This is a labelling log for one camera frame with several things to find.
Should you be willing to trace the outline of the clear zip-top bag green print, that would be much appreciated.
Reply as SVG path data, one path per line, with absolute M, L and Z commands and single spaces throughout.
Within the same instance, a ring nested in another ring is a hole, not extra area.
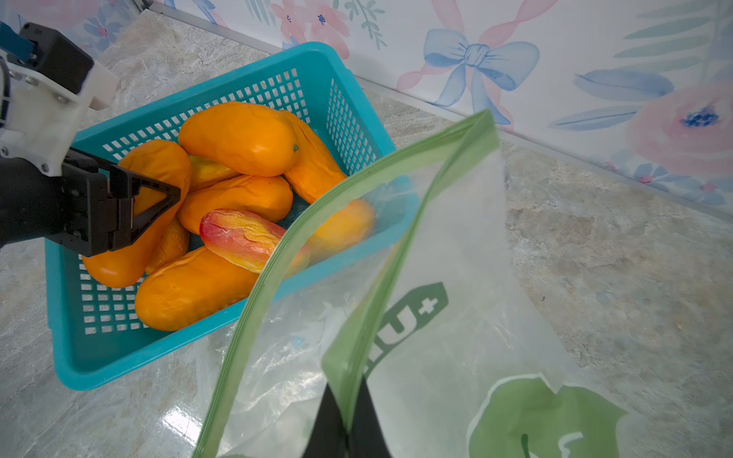
M 401 238 L 278 298 L 284 280 L 324 261 L 307 245 L 315 231 L 397 177 L 419 202 Z M 348 434 L 366 379 L 392 457 L 645 456 L 650 418 L 582 372 L 532 304 L 506 216 L 487 112 L 328 193 L 253 289 L 194 454 L 302 457 L 326 386 Z

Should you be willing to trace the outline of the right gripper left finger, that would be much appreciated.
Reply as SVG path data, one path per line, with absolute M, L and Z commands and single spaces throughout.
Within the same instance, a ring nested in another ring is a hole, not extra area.
M 347 433 L 341 411 L 329 385 L 326 386 L 303 458 L 344 458 Z

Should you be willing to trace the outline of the red yellow mango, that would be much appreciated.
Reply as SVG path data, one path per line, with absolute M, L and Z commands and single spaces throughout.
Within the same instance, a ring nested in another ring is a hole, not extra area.
M 286 229 L 249 211 L 217 209 L 200 221 L 199 235 L 214 254 L 261 274 Z

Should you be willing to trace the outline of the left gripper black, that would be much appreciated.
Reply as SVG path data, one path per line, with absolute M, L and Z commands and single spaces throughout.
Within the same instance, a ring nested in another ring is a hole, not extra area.
M 135 214 L 142 190 L 161 194 Z M 133 245 L 181 200 L 181 188 L 76 149 L 59 177 L 23 158 L 1 160 L 1 245 L 46 238 L 91 257 Z

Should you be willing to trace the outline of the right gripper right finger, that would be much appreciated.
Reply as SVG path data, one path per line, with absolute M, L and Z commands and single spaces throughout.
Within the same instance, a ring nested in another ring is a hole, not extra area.
M 366 379 L 362 379 L 352 425 L 347 434 L 347 456 L 350 458 L 392 457 L 381 430 Z

